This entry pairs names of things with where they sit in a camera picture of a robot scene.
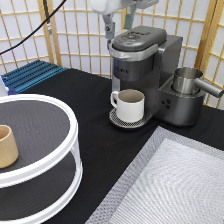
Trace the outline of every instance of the black countertop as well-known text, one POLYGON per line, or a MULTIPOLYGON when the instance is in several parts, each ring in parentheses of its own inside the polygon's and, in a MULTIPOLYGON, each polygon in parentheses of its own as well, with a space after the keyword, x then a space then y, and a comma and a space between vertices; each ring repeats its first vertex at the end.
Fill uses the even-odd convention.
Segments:
POLYGON ((198 123, 178 128, 152 119, 134 132, 109 121, 111 80, 69 69, 24 91, 67 103, 79 123, 83 178, 71 202, 47 224, 83 224, 95 211, 158 126, 224 150, 224 111, 203 106, 198 123))

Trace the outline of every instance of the stainless steel pitcher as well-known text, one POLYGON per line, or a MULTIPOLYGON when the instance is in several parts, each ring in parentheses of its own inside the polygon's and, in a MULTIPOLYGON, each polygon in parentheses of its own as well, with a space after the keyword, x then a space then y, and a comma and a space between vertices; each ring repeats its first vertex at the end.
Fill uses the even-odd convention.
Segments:
POLYGON ((196 68, 178 68, 175 71, 173 79, 173 89, 181 94, 192 95, 204 90, 211 95, 220 98, 224 90, 212 85, 202 79, 203 73, 196 68))

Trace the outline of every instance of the power cord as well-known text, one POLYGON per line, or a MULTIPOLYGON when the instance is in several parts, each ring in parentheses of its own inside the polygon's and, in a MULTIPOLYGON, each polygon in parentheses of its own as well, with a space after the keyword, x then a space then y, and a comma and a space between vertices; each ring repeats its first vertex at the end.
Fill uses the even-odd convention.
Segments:
POLYGON ((62 1, 62 3, 31 34, 29 34, 26 38, 24 38, 21 42, 19 42, 15 46, 13 46, 13 47, 5 50, 5 51, 0 52, 0 55, 5 54, 6 52, 11 51, 11 50, 17 48, 22 43, 24 43, 27 39, 29 39, 34 33, 36 33, 61 8, 62 5, 64 5, 64 3, 66 1, 67 0, 62 1))

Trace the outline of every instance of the coffee machine drip tray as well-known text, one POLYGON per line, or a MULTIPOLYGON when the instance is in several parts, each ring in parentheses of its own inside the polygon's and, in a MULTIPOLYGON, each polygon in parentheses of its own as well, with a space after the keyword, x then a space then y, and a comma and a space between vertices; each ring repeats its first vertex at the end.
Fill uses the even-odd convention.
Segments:
POLYGON ((117 117, 115 108, 113 108, 109 113, 109 119, 111 123, 116 127, 124 129, 126 131, 135 131, 136 129, 141 128, 152 118, 152 116, 153 116, 152 114, 145 113, 144 117, 140 121, 134 123, 128 123, 120 120, 117 117))

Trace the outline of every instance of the single-serve coffee machine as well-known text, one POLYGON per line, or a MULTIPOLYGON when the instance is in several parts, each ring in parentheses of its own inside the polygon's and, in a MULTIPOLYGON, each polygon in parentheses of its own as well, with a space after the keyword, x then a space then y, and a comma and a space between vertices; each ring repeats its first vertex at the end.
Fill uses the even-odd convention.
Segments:
POLYGON ((119 91, 134 89, 145 95, 145 115, 141 121, 125 123, 113 109, 110 120, 114 125, 134 129, 152 116, 176 126, 193 125, 199 119, 205 91, 222 96, 221 89, 199 79, 199 70, 176 70, 182 41, 182 37, 167 35, 164 29, 147 26, 135 27, 111 41, 108 48, 119 91))

